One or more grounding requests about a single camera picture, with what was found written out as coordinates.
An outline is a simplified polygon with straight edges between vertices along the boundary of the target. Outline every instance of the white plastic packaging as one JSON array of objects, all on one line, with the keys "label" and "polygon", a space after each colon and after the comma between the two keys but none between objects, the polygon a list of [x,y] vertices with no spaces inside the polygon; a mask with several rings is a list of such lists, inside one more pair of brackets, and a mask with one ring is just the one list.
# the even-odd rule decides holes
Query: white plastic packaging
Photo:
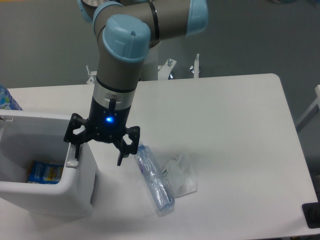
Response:
[{"label": "white plastic packaging", "polygon": [[192,194],[198,190],[197,176],[186,152],[170,159],[164,165],[162,174],[168,181],[174,198]]}]

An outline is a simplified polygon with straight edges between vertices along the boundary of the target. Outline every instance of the white bin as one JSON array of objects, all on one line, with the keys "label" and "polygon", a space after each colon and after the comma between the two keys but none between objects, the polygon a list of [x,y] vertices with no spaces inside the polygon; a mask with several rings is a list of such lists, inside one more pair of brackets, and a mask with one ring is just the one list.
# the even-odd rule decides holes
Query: white bin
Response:
[{"label": "white bin", "polygon": [[[63,141],[71,116],[0,110],[0,197],[30,212],[86,216],[93,212],[99,169],[88,143],[75,159]],[[33,160],[64,164],[57,184],[26,183]]]}]

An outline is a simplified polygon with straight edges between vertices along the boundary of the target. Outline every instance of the blue led light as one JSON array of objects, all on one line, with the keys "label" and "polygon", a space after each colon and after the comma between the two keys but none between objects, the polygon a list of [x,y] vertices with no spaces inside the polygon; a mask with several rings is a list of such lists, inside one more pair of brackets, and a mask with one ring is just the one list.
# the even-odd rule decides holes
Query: blue led light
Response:
[{"label": "blue led light", "polygon": [[108,123],[113,123],[113,122],[114,122],[114,118],[113,118],[112,116],[106,117],[105,120],[106,120]]}]

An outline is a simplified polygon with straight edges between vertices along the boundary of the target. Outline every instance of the table surface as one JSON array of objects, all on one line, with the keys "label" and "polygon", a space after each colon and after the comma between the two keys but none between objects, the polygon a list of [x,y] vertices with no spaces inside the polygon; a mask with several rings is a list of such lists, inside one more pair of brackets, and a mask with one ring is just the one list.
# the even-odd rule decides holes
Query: table surface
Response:
[{"label": "table surface", "polygon": [[[10,89],[26,111],[87,117],[93,85]],[[132,156],[89,143],[101,171],[94,213],[29,213],[0,199],[6,239],[246,240],[320,233],[302,204],[316,194],[279,78],[274,74],[139,82],[127,126],[160,161],[188,151],[196,193],[157,214]]]}]

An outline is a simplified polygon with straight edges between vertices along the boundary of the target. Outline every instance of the blue bottle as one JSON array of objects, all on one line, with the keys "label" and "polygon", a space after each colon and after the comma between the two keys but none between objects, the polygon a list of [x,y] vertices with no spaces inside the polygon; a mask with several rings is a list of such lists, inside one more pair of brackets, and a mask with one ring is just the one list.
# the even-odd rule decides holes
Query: blue bottle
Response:
[{"label": "blue bottle", "polygon": [[154,154],[148,146],[139,144],[138,152],[134,156],[149,188],[153,200],[160,212],[172,209],[175,199],[167,180],[162,175]]},{"label": "blue bottle", "polygon": [[0,109],[22,110],[8,89],[0,85]]}]

